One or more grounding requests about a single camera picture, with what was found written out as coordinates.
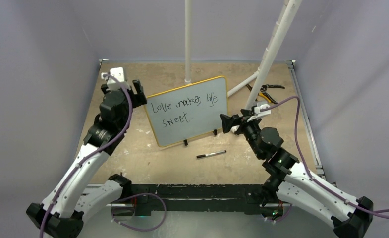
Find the black-capped whiteboard marker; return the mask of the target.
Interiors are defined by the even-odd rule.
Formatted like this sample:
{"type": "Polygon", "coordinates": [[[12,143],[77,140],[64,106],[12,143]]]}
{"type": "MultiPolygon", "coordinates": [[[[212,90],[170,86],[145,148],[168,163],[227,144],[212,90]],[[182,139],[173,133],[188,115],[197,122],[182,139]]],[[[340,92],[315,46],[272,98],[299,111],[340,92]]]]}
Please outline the black-capped whiteboard marker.
{"type": "Polygon", "coordinates": [[[222,151],[217,151],[217,152],[197,155],[196,159],[203,159],[203,158],[212,157],[212,156],[216,156],[216,155],[220,155],[220,154],[225,154],[226,152],[227,152],[226,150],[222,150],[222,151]]]}

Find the yellow-framed whiteboard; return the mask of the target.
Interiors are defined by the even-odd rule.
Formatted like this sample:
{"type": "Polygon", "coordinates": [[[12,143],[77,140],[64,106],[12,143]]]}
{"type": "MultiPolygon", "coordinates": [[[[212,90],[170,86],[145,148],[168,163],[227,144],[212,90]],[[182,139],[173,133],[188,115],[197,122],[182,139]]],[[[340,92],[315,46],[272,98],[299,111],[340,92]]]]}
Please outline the yellow-framed whiteboard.
{"type": "Polygon", "coordinates": [[[217,76],[151,95],[144,106],[159,147],[222,128],[228,113],[227,79],[217,76]]]}

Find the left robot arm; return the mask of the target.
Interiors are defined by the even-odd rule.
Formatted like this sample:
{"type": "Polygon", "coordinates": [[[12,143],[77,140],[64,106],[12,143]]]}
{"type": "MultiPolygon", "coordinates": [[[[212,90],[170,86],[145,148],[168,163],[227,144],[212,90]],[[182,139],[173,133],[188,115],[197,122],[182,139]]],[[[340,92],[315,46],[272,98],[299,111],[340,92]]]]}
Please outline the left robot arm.
{"type": "Polygon", "coordinates": [[[139,80],[133,86],[117,81],[104,84],[100,113],[84,137],[84,143],[66,174],[41,202],[31,203],[27,216],[41,238],[75,238],[84,225],[107,204],[125,203],[132,196],[131,182],[113,175],[88,195],[83,192],[103,163],[125,137],[133,109],[147,103],[139,80]]]}

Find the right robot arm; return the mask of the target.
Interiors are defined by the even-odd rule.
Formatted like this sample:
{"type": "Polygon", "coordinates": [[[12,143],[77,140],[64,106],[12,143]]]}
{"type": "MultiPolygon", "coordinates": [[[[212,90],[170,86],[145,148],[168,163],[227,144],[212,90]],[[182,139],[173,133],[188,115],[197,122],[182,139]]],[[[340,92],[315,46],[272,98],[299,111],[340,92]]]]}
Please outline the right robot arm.
{"type": "Polygon", "coordinates": [[[261,119],[250,110],[242,115],[220,114],[222,129],[228,133],[234,126],[236,134],[244,135],[255,156],[270,174],[263,184],[263,202],[277,199],[288,202],[319,218],[339,238],[362,238],[373,216],[373,202],[341,191],[312,171],[282,147],[283,139],[274,127],[259,127],[261,119]]]}

